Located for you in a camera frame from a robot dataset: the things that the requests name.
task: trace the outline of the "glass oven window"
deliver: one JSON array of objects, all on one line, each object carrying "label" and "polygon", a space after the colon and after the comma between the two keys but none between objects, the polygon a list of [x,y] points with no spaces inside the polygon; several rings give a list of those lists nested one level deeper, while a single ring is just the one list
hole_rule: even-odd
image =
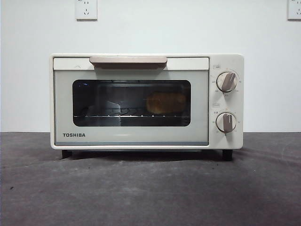
[{"label": "glass oven window", "polygon": [[191,85],[186,80],[73,83],[73,122],[79,127],[188,126]]}]

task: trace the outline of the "oven door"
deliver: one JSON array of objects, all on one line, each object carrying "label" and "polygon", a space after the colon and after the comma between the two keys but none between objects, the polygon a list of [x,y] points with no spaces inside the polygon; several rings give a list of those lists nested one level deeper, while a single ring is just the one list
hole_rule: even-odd
[{"label": "oven door", "polygon": [[208,58],[102,60],[55,58],[55,145],[208,145]]}]

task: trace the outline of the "toaster oven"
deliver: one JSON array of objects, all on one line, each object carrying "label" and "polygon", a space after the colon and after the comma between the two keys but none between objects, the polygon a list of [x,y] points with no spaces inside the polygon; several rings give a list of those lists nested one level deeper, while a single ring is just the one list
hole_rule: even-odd
[{"label": "toaster oven", "polygon": [[51,146],[197,151],[243,145],[238,54],[52,54]]}]

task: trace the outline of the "toshiba logo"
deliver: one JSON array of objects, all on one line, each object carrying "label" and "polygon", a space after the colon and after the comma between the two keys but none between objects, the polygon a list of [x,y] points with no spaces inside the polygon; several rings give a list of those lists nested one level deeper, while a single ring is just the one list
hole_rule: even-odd
[{"label": "toshiba logo", "polygon": [[63,133],[64,137],[86,137],[84,133]]}]

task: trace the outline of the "temperature knob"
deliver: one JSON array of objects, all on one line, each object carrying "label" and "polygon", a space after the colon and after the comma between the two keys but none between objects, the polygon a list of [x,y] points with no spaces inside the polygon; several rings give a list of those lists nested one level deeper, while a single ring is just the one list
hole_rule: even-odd
[{"label": "temperature knob", "polygon": [[231,92],[235,89],[237,78],[235,73],[225,72],[217,77],[216,85],[223,92]]},{"label": "temperature knob", "polygon": [[230,113],[222,113],[217,116],[216,126],[221,132],[230,133],[236,127],[236,119]]}]

